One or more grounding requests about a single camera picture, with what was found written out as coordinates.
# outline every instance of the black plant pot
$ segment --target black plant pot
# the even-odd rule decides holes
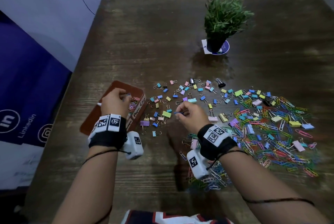
[[[208,39],[206,48],[208,49],[209,52],[211,53],[216,53],[219,51],[219,49],[223,46],[224,42],[226,41],[225,39]]]

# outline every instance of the hand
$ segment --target hand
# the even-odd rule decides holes
[[[124,89],[113,89],[109,94],[102,98],[102,116],[107,114],[116,114],[121,115],[121,117],[126,119],[129,114],[131,98],[132,96],[128,95]]]
[[[208,115],[201,107],[196,104],[183,102],[177,107],[176,111],[185,111],[184,115],[182,115],[181,113],[177,113],[176,118],[184,125],[184,127],[190,133],[197,134],[204,125],[210,124]]]

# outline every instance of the green leaves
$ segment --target green leaves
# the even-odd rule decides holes
[[[244,10],[242,0],[208,0],[205,6],[205,32],[207,38],[213,40],[226,39],[243,30],[247,20],[254,15]]]

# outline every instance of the brown box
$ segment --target brown box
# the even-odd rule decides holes
[[[136,106],[135,111],[131,114],[131,116],[127,119],[126,128],[127,131],[133,131],[136,128],[137,123],[140,120],[146,106],[146,96],[142,89],[131,86],[129,84],[120,82],[120,81],[113,81],[107,91],[103,94],[99,103],[102,102],[102,98],[106,96],[109,92],[111,92],[114,88],[125,89],[127,93],[130,93],[133,97],[140,98],[139,103]],[[96,105],[94,109],[90,112],[86,120],[80,126],[80,132],[86,135],[90,135],[91,131],[93,130],[95,122],[101,116],[101,108]]]

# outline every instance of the wooden table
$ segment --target wooden table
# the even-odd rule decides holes
[[[162,93],[153,89],[157,82],[183,84],[189,78],[220,78],[235,90],[253,86],[309,108],[323,157],[319,177],[276,174],[334,219],[332,10],[322,0],[244,0],[255,13],[254,26],[228,39],[227,56],[212,56],[201,48],[205,2],[102,0],[26,198],[24,212],[32,222],[52,220],[88,151],[79,127],[113,80],[143,88],[150,97]],[[171,86],[168,95],[176,88]],[[215,115],[232,110],[232,103],[221,104]],[[150,115],[154,111],[147,109]],[[156,138],[150,128],[142,136],[144,156],[137,160],[120,154],[110,222],[119,223],[127,209],[137,209],[185,215],[223,211],[235,223],[258,223],[233,187],[197,195],[177,190],[174,167],[185,163],[166,135],[182,139],[187,133],[178,128],[169,120]]]

